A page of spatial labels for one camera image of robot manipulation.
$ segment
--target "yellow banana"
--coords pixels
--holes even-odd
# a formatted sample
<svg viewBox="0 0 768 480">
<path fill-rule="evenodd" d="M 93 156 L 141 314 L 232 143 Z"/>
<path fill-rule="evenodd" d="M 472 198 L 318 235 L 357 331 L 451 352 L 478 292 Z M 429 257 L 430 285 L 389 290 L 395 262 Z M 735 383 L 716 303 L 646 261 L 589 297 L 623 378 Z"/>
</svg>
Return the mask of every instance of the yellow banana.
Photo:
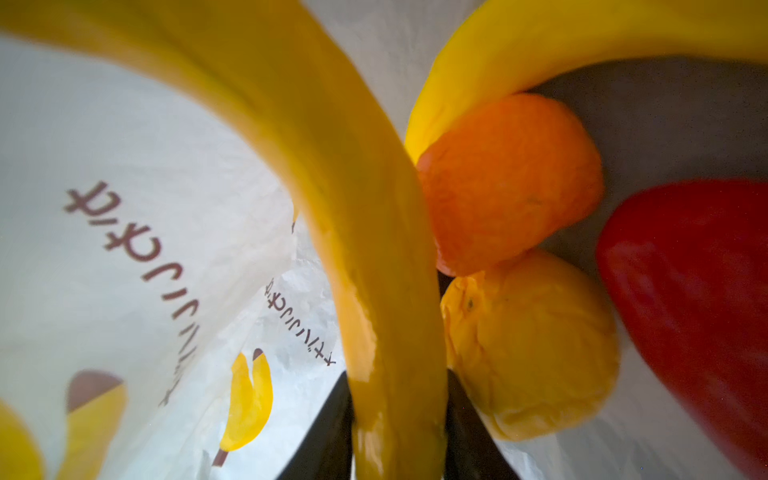
<svg viewBox="0 0 768 480">
<path fill-rule="evenodd" d="M 416 162 L 475 106 L 602 61 L 693 55 L 768 62 L 766 0 L 488 0 L 442 49 L 411 113 Z"/>
<path fill-rule="evenodd" d="M 333 288 L 358 478 L 440 478 L 447 375 L 416 172 L 347 57 L 297 0 L 0 0 L 0 29 L 158 78 L 279 174 Z"/>
<path fill-rule="evenodd" d="M 67 453 L 56 480 L 95 480 L 117 433 L 128 395 L 123 381 L 85 370 L 69 383 Z"/>
<path fill-rule="evenodd" d="M 42 480 L 45 464 L 19 417 L 0 400 L 0 480 Z"/>
<path fill-rule="evenodd" d="M 214 466 L 222 466 L 228 452 L 243 448 L 261 433 L 270 419 L 272 400 L 272 376 L 266 355 L 261 349 L 253 351 L 253 385 L 245 355 L 238 355 L 232 364 L 230 415 Z"/>
</svg>

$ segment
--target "banana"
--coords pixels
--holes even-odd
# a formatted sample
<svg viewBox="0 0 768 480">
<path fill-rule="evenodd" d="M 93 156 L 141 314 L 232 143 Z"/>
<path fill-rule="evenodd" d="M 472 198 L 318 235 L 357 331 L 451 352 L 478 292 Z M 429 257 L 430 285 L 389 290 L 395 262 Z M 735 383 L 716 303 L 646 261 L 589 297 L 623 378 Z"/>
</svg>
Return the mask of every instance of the banana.
<svg viewBox="0 0 768 480">
<path fill-rule="evenodd" d="M 95 480 L 127 404 L 123 381 L 84 370 L 69 382 L 67 452 L 56 480 Z"/>
<path fill-rule="evenodd" d="M 253 385 L 245 355 L 238 355 L 232 364 L 230 415 L 214 467 L 224 465 L 227 453 L 243 448 L 261 433 L 270 418 L 272 400 L 272 376 L 266 355 L 261 349 L 253 351 Z"/>
<path fill-rule="evenodd" d="M 0 0 L 0 29 L 194 96 L 307 218 L 333 289 L 361 480 L 437 480 L 447 375 L 415 169 L 349 59 L 297 0 Z"/>
<path fill-rule="evenodd" d="M 0 480 L 42 480 L 45 464 L 19 417 L 0 400 Z"/>
<path fill-rule="evenodd" d="M 416 162 L 467 111 L 566 71 L 658 55 L 768 63 L 768 2 L 488 0 L 435 60 L 406 150 Z"/>
</svg>

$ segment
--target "mandarin orange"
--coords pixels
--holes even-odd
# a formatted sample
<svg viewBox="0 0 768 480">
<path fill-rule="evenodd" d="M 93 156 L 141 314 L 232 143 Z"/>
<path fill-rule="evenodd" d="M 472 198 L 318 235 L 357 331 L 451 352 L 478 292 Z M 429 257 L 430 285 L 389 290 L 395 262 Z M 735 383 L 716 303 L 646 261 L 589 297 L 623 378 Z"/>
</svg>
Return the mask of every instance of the mandarin orange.
<svg viewBox="0 0 768 480">
<path fill-rule="evenodd" d="M 565 105 L 513 94 L 459 119 L 417 169 L 438 268 L 465 276 L 535 247 L 603 196 L 600 154 Z"/>
<path fill-rule="evenodd" d="M 611 303 L 539 249 L 451 282 L 440 303 L 448 366 L 494 438 L 532 439 L 589 419 L 616 385 Z"/>
</svg>

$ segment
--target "banana logo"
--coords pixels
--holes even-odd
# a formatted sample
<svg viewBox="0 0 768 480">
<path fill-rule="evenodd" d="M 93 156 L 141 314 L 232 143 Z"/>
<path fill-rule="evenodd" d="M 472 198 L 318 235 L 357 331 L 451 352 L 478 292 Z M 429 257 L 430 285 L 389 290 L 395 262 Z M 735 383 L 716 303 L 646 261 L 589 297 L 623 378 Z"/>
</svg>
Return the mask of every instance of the banana logo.
<svg viewBox="0 0 768 480">
<path fill-rule="evenodd" d="M 293 229 L 296 228 L 296 220 L 299 219 L 299 208 L 296 204 L 293 204 L 293 223 L 290 226 L 290 232 L 293 233 Z"/>
<path fill-rule="evenodd" d="M 232 364 L 230 415 L 214 467 L 224 465 L 229 452 L 251 443 L 261 433 L 270 418 L 272 400 L 272 376 L 266 355 L 261 349 L 253 351 L 253 384 L 245 355 L 238 355 Z"/>
<path fill-rule="evenodd" d="M 83 370 L 69 382 L 67 452 L 56 480 L 95 480 L 127 403 L 122 379 Z M 24 423 L 0 401 L 0 480 L 42 480 L 45 464 Z"/>
</svg>

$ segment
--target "yellow fruit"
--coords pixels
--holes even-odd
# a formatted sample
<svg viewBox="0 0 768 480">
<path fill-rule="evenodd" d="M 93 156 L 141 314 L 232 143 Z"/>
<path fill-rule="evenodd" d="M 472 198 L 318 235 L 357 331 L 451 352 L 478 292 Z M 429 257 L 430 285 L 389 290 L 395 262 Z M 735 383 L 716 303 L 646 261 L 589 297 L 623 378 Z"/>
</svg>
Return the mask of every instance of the yellow fruit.
<svg viewBox="0 0 768 480">
<path fill-rule="evenodd" d="M 272 412 L 270 364 L 261 349 L 256 349 L 253 356 L 253 385 L 245 355 L 238 355 L 232 365 L 230 416 L 220 445 L 225 452 L 251 443 L 261 433 Z"/>
<path fill-rule="evenodd" d="M 520 441 L 594 415 L 614 388 L 611 307 L 543 250 L 453 280 L 442 299 L 448 364 L 497 439 Z"/>
<path fill-rule="evenodd" d="M 45 463 L 27 426 L 0 400 L 0 480 L 42 480 Z"/>
<path fill-rule="evenodd" d="M 389 119 L 300 3 L 0 0 L 0 29 L 165 81 L 242 134 L 328 273 L 358 478 L 440 478 L 448 380 L 425 201 Z"/>
<path fill-rule="evenodd" d="M 657 55 L 768 63 L 768 2 L 488 0 L 435 60 L 406 150 L 416 162 L 465 112 L 566 71 Z"/>
</svg>

